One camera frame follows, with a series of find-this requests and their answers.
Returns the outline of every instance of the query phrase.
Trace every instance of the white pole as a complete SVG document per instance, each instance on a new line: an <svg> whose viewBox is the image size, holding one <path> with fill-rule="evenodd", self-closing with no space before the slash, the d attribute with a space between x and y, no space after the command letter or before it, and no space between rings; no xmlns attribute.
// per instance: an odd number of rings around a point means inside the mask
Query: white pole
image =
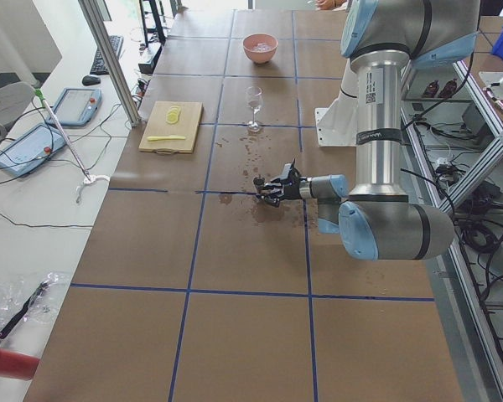
<svg viewBox="0 0 503 402"><path fill-rule="evenodd" d="M24 63L23 58L11 43L11 40L0 26L0 53L8 62L9 67L17 74L21 81L27 82L32 86L38 85L39 82L34 77L29 67Z"/></svg>

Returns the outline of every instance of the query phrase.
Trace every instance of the bowl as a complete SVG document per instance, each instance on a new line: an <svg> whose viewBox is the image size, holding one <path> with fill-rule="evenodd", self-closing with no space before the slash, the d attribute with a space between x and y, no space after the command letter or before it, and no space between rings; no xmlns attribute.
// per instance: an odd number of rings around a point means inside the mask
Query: bowl
<svg viewBox="0 0 503 402"><path fill-rule="evenodd" d="M255 33L244 38L242 46L248 59L257 64L263 64L270 61L276 53L277 39L266 33Z"/></svg>

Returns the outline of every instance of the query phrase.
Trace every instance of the cutting board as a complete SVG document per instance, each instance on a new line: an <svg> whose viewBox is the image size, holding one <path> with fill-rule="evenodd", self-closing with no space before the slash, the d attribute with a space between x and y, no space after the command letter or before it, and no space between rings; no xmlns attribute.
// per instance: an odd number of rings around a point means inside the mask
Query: cutting board
<svg viewBox="0 0 503 402"><path fill-rule="evenodd" d="M179 121L175 124L166 122L166 115L171 106L181 108ZM155 102L138 149L142 152L192 153L202 110L201 102ZM148 141L148 137L160 136L183 136L186 139Z"/></svg>

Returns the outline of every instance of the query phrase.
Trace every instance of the chair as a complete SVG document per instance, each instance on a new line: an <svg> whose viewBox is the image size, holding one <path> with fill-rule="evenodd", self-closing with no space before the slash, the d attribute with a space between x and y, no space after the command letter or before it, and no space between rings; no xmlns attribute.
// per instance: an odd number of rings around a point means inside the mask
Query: chair
<svg viewBox="0 0 503 402"><path fill-rule="evenodd" d="M34 88L25 82L0 88L0 140L5 138L34 96Z"/></svg>

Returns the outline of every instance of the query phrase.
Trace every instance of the black mouse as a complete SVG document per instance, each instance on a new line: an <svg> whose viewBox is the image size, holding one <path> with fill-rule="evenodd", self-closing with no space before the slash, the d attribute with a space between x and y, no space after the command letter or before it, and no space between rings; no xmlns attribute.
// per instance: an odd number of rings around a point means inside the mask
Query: black mouse
<svg viewBox="0 0 503 402"><path fill-rule="evenodd" d="M97 77L96 75L86 75L82 79L83 86L96 85L101 83L101 77Z"/></svg>

